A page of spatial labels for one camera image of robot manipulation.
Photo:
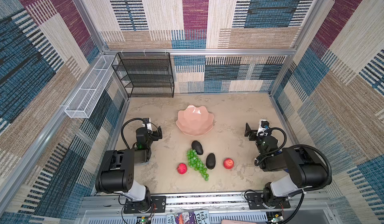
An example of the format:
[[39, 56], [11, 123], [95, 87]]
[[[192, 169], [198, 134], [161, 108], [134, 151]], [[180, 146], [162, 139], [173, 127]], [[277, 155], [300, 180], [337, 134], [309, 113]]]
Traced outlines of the dark avocado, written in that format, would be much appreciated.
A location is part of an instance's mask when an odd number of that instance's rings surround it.
[[206, 167], [209, 170], [212, 170], [215, 168], [215, 166], [216, 166], [216, 156], [214, 153], [210, 153], [206, 158]]
[[196, 151], [198, 155], [202, 155], [204, 153], [203, 146], [199, 141], [192, 142], [192, 149]]

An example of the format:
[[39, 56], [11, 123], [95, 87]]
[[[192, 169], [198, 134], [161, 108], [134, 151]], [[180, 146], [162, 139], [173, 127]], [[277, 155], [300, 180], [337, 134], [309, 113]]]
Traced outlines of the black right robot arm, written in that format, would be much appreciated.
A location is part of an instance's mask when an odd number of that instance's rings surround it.
[[246, 124], [245, 137], [258, 149], [256, 167], [263, 172], [287, 172], [283, 178], [267, 183], [261, 192], [246, 191], [244, 197], [250, 209], [289, 208], [289, 198], [331, 184], [332, 167], [327, 157], [309, 145], [286, 147], [283, 129], [271, 128], [268, 121], [261, 120], [257, 130]]

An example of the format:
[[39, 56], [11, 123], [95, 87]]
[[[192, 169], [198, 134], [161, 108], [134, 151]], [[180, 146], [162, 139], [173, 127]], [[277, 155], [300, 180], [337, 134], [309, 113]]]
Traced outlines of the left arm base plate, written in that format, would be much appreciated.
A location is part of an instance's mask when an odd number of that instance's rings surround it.
[[130, 202], [126, 200], [124, 205], [123, 213], [124, 214], [149, 214], [154, 212], [164, 213], [166, 209], [167, 198], [166, 196], [151, 196], [150, 198], [145, 198], [140, 202]]

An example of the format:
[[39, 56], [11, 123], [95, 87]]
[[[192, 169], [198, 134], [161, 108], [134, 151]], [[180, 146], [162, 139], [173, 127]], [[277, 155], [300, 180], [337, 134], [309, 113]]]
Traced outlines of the red apple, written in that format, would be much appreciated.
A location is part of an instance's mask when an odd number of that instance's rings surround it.
[[230, 170], [234, 167], [234, 165], [235, 165], [235, 162], [230, 158], [227, 158], [223, 161], [223, 166], [225, 169]]
[[177, 171], [178, 171], [178, 173], [181, 174], [181, 175], [185, 174], [185, 173], [187, 172], [187, 170], [188, 170], [188, 167], [187, 167], [187, 165], [184, 164], [184, 163], [180, 163], [180, 164], [178, 165], [178, 167], [177, 167]]

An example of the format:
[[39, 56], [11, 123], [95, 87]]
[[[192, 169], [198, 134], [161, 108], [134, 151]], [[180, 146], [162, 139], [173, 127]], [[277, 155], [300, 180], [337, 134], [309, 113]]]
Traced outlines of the green fake grape bunch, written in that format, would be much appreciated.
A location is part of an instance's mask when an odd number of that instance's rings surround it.
[[197, 151], [194, 149], [190, 149], [187, 151], [187, 160], [188, 165], [193, 168], [195, 171], [199, 172], [205, 181], [209, 180], [208, 168], [203, 163], [203, 161], [199, 158]]

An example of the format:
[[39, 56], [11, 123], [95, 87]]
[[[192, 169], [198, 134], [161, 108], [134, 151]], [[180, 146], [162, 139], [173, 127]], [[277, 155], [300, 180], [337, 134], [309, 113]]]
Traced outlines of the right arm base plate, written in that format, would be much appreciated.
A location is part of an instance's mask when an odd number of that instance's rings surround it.
[[291, 207], [287, 198], [265, 197], [260, 192], [245, 192], [244, 198], [250, 210], [289, 209]]

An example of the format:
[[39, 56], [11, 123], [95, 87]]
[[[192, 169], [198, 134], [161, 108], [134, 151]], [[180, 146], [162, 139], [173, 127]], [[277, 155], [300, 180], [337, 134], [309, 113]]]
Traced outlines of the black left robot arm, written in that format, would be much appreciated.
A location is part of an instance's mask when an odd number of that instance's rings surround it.
[[[130, 146], [124, 129], [134, 121], [142, 122], [142, 126], [136, 129], [136, 142]], [[154, 212], [157, 207], [150, 190], [134, 180], [134, 170], [136, 165], [149, 163], [153, 142], [163, 138], [162, 129], [150, 118], [132, 118], [122, 125], [121, 137], [126, 148], [105, 152], [96, 177], [96, 191], [125, 198], [125, 202], [121, 203], [125, 214]]]

